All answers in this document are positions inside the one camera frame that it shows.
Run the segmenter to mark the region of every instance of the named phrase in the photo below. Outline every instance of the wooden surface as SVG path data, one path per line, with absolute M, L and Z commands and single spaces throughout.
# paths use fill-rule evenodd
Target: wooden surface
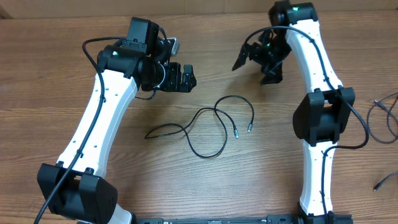
M 231 67 L 243 40 L 268 26 L 266 14 L 147 16 L 169 37 L 178 37 L 174 61 L 191 63 L 198 86 L 189 94 L 160 92 L 152 101 L 134 100 L 127 109 L 109 156 L 106 179 L 119 191 L 119 204 L 138 217 L 262 217 L 295 213 L 302 190 L 303 154 L 292 129 L 292 115 L 305 96 L 296 60 L 284 62 L 284 80 L 259 86 L 260 66 Z M 356 92 L 364 116 L 374 99 L 398 90 L 397 11 L 320 13 L 322 36 L 336 73 Z M 95 71 L 81 51 L 90 38 L 126 35 L 129 17 L 0 21 L 0 223 L 32 223 L 42 203 L 36 182 L 40 165 L 55 164 L 86 108 Z M 92 55 L 107 43 L 89 46 Z M 181 135 L 144 140 L 154 126 L 187 124 L 197 109 L 225 95 L 240 131 L 222 155 L 203 160 Z M 139 92 L 139 96 L 148 93 Z M 388 136 L 385 114 L 377 112 L 373 131 Z M 223 131 L 211 112 L 190 131 L 200 153 L 221 147 Z M 364 133 L 350 118 L 341 144 L 359 144 Z M 397 223 L 397 179 L 378 192 L 373 186 L 398 169 L 397 144 L 373 140 L 358 151 L 338 150 L 333 164 L 332 199 L 336 213 L 355 223 Z M 47 211 L 41 223 L 73 223 Z
M 292 4 L 309 0 L 291 0 Z M 311 0 L 317 11 L 394 10 L 398 0 Z M 0 0 L 4 17 L 216 14 L 268 12 L 275 0 Z

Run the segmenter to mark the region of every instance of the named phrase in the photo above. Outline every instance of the wooden table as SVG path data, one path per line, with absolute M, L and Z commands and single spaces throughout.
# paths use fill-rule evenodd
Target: wooden table
M 356 92 L 355 108 L 365 116 L 374 99 L 398 90 L 398 12 L 321 12 L 322 36 L 330 60 L 345 86 Z M 106 179 L 119 191 L 119 204 L 138 217 L 263 217 L 295 213 L 303 185 L 303 154 L 292 129 L 292 115 L 305 96 L 293 54 L 284 62 L 284 80 L 259 86 L 260 66 L 231 67 L 243 40 L 269 26 L 267 14 L 147 16 L 169 37 L 178 37 L 175 61 L 194 67 L 198 86 L 189 94 L 160 92 L 152 101 L 134 100 L 114 140 Z M 95 71 L 81 43 L 90 38 L 126 35 L 130 17 L 0 21 L 0 223 L 32 223 L 44 202 L 36 181 L 42 163 L 55 164 L 73 136 L 89 100 Z M 94 55 L 107 43 L 89 46 Z M 187 124 L 196 111 L 222 96 L 242 95 L 220 109 L 235 119 L 240 138 L 228 123 L 222 155 L 196 157 L 184 136 L 144 140 L 154 126 Z M 139 92 L 139 96 L 148 93 Z M 386 139 L 386 115 L 374 113 L 372 128 Z M 212 112 L 190 131 L 200 153 L 223 143 Z M 359 144 L 364 133 L 349 120 L 340 144 Z M 334 211 L 355 223 L 397 223 L 396 179 L 378 192 L 373 186 L 398 170 L 397 144 L 370 140 L 358 151 L 338 150 L 333 164 Z M 74 223 L 47 211 L 40 223 Z

